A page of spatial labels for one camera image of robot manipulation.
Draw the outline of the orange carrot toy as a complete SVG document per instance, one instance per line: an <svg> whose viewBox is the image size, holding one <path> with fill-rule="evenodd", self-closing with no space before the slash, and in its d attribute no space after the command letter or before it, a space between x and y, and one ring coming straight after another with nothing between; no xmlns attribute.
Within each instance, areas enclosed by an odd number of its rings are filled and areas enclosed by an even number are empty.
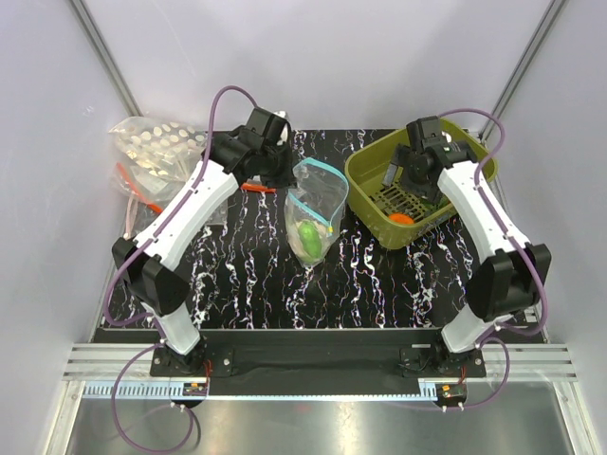
<svg viewBox="0 0 607 455"><path fill-rule="evenodd" d="M409 226L414 224L414 219L405 213L392 213L389 215L389 219L400 225Z"/></svg>

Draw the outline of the clear blue-zipper bag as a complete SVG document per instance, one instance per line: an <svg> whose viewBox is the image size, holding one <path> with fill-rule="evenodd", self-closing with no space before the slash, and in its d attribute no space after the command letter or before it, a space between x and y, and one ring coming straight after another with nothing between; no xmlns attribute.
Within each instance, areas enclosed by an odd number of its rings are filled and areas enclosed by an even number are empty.
<svg viewBox="0 0 607 455"><path fill-rule="evenodd" d="M296 186L288 190L284 206L286 235L289 223L317 221L332 229L332 246L340 235L340 223L349 194L347 178L335 167L312 157L295 165L293 173ZM308 263L297 257L304 267L314 267L324 258Z"/></svg>

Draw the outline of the green vegetable toy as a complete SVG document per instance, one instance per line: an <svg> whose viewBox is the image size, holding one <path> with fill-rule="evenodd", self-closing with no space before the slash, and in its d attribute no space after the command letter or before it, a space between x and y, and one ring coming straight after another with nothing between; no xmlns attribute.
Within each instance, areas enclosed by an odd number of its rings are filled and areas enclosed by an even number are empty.
<svg viewBox="0 0 607 455"><path fill-rule="evenodd" d="M316 225L311 221L302 221L298 226L298 235L307 255L318 258L322 253L322 240Z"/></svg>

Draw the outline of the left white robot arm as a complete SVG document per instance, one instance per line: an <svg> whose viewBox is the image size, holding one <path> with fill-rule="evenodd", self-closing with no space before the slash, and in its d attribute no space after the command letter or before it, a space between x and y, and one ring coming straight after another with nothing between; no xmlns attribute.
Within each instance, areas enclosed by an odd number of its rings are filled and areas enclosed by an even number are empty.
<svg viewBox="0 0 607 455"><path fill-rule="evenodd" d="M259 176L274 188L293 184L291 136L286 120L209 134L193 176L167 209L140 234L119 238L112 247L117 267L113 281L122 282L143 308L125 322L152 319L160 334L156 348L183 374L203 370L207 348L186 304L191 285L178 271L185 250L212 213L249 178Z"/></svg>

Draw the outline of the white cauliflower toy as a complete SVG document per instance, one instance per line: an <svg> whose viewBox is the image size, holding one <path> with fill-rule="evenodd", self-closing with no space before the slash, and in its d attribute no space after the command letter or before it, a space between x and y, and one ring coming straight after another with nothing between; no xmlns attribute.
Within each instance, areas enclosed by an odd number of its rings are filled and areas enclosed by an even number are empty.
<svg viewBox="0 0 607 455"><path fill-rule="evenodd" d="M332 244L331 228L312 220L295 221L286 227L289 245L298 258L308 263L324 258Z"/></svg>

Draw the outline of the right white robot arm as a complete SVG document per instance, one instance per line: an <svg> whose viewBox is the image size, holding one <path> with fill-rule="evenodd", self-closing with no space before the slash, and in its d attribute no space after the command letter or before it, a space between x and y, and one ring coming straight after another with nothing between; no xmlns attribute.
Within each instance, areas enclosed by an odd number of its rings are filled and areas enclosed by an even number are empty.
<svg viewBox="0 0 607 455"><path fill-rule="evenodd" d="M546 245L533 245L511 222L470 152L449 146L414 150L398 145L384 177L395 179L416 196L435 202L446 195L473 241L480 265L465 285L466 304L440 332L422 362L448 376L497 330L516 332L509 320L535 304L547 318L545 279L552 256Z"/></svg>

